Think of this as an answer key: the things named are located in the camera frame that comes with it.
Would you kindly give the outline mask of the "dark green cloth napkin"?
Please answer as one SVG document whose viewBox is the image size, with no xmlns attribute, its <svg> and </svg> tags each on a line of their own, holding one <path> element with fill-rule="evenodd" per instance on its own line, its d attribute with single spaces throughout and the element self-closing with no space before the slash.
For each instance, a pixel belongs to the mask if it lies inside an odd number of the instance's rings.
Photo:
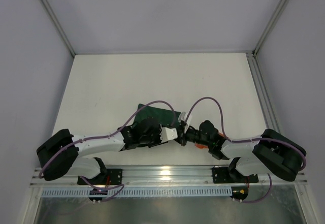
<svg viewBox="0 0 325 224">
<path fill-rule="evenodd" d="M 132 132 L 134 133 L 134 127 L 140 123 L 142 120 L 146 118 L 154 118 L 158 121 L 158 123 L 162 127 L 175 128 L 179 125 L 178 117 L 180 115 L 179 112 L 173 111 L 171 109 L 160 109 L 152 106 L 145 107 L 140 104 L 138 106 L 141 111 L 135 116 L 134 123 L 132 125 Z"/>
</svg>

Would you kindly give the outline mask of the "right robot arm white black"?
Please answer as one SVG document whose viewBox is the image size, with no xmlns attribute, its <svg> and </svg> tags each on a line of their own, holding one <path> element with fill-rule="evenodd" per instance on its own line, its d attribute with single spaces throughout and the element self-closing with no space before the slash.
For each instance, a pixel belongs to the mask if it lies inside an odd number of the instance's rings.
<svg viewBox="0 0 325 224">
<path fill-rule="evenodd" d="M 273 174 L 293 182 L 299 171 L 306 167 L 306 151 L 274 130 L 266 129 L 260 137 L 231 140 L 206 120 L 198 129 L 184 121 L 177 127 L 176 141 L 185 146 L 188 142 L 205 146 L 217 160 L 230 160 L 226 176 L 233 182 L 258 174 Z"/>
</svg>

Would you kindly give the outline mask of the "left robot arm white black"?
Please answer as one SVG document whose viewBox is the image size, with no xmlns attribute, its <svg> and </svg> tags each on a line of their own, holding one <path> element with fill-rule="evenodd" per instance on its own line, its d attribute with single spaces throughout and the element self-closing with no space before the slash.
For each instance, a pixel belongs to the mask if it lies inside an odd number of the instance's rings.
<svg viewBox="0 0 325 224">
<path fill-rule="evenodd" d="M 163 143 L 164 127 L 154 118 L 122 126 L 108 135 L 78 136 L 59 130 L 36 150 L 41 171 L 39 178 L 53 181 L 66 174 L 96 178 L 105 172 L 104 164 L 89 155 L 120 152 Z"/>
</svg>

